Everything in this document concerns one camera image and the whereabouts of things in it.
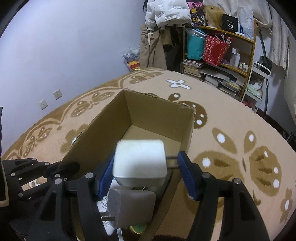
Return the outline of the large white power adapter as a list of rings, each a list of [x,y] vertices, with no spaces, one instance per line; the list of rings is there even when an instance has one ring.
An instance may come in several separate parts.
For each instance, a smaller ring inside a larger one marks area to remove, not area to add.
[[[117,143],[112,174],[125,187],[160,187],[168,174],[162,140],[121,140]]]

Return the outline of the small white plug charger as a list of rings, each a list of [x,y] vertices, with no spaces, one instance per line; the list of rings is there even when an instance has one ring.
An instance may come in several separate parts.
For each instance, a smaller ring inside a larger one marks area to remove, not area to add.
[[[108,212],[114,217],[103,223],[117,229],[150,222],[155,202],[156,194],[148,190],[111,189],[97,206],[100,213]]]

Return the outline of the white metal trolley cart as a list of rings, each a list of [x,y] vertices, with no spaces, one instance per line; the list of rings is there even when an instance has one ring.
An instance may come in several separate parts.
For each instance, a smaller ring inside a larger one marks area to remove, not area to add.
[[[257,113],[262,103],[263,94],[266,93],[270,77],[271,71],[267,67],[258,62],[252,63],[241,102],[254,113]]]

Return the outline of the red patterned gift bag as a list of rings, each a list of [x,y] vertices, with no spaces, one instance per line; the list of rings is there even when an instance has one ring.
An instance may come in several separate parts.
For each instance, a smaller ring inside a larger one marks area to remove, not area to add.
[[[203,60],[214,66],[220,65],[232,41],[232,37],[223,33],[206,35]]]

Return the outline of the stack of books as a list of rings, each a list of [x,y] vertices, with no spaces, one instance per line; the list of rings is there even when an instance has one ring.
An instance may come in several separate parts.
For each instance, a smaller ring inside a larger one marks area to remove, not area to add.
[[[200,70],[204,63],[202,61],[194,61],[189,59],[183,60],[183,73],[186,75],[192,75],[194,77],[201,77]]]

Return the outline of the teal storage bag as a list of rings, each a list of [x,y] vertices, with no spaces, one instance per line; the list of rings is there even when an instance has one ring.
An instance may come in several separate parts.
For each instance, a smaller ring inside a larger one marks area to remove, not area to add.
[[[187,34],[187,56],[192,60],[201,60],[204,52],[206,34],[199,29],[185,28]]]

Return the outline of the beige hanging trousers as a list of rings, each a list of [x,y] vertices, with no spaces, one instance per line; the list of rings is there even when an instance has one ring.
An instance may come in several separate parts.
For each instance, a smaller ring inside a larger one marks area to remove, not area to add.
[[[146,25],[140,34],[140,68],[159,68],[167,70],[167,63],[159,29],[150,31]]]

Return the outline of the wooden corner shelf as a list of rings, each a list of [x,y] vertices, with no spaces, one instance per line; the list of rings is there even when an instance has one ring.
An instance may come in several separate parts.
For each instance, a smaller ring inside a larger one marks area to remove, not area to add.
[[[223,33],[233,38],[233,41],[224,55],[220,65],[214,66],[206,63],[202,57],[201,60],[194,60],[202,61],[204,63],[200,70],[201,77],[194,77],[192,75],[189,76],[206,82],[234,99],[241,101],[248,77],[250,75],[250,67],[255,51],[255,40],[248,39],[241,33],[227,32],[210,26],[197,26],[195,28],[186,26],[185,28],[199,29],[206,35],[212,36],[217,33]],[[183,59],[181,63],[182,73],[183,60],[189,59],[187,56],[187,34],[185,28],[183,30]]]

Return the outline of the wall socket plate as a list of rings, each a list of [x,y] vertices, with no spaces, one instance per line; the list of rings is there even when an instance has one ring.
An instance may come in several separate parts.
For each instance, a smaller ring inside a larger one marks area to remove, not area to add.
[[[42,100],[42,101],[40,101],[40,102],[39,102],[39,105],[40,105],[41,110],[44,110],[45,108],[48,107],[48,104],[47,104],[47,102],[46,102],[45,99]]]
[[[53,92],[53,96],[55,97],[56,100],[60,99],[62,97],[62,92],[60,89],[56,90]]]

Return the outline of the black box with 40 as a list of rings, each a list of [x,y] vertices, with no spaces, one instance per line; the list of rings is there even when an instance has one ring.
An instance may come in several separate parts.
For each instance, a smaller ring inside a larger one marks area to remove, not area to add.
[[[238,30],[238,18],[230,15],[223,14],[222,16],[222,29],[227,32],[237,32]]]

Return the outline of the round green tin can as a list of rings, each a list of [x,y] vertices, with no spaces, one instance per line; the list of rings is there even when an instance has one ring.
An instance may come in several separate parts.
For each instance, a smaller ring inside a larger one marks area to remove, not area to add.
[[[136,235],[140,235],[145,231],[146,227],[147,227],[147,224],[143,223],[140,225],[130,226],[129,229],[132,233],[135,233]]]

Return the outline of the clear bag of toys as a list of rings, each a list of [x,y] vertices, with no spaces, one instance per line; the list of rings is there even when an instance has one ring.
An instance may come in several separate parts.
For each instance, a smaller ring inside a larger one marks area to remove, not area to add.
[[[128,48],[121,54],[121,56],[125,60],[130,72],[140,70],[140,45],[138,45],[136,48]]]

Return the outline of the white puffer jacket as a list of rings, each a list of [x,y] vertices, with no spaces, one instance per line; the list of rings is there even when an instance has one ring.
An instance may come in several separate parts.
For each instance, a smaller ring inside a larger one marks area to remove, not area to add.
[[[149,31],[166,25],[182,25],[192,22],[190,9],[185,0],[147,1],[145,25]]]

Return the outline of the beige patterned floor rug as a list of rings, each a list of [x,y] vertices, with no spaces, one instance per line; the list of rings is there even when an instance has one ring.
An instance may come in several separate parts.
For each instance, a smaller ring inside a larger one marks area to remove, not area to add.
[[[181,73],[148,68],[99,85],[38,121],[3,158],[62,162],[77,137],[122,90],[193,107],[188,157],[217,179],[239,178],[260,212],[268,238],[278,237],[295,211],[295,151],[243,103]]]

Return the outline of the cardboard box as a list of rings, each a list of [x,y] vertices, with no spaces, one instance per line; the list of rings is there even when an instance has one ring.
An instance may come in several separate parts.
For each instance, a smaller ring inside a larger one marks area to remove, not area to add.
[[[122,90],[77,137],[59,167],[78,163],[79,178],[105,161],[120,140],[162,140],[166,155],[175,156],[189,149],[194,116],[187,104]]]

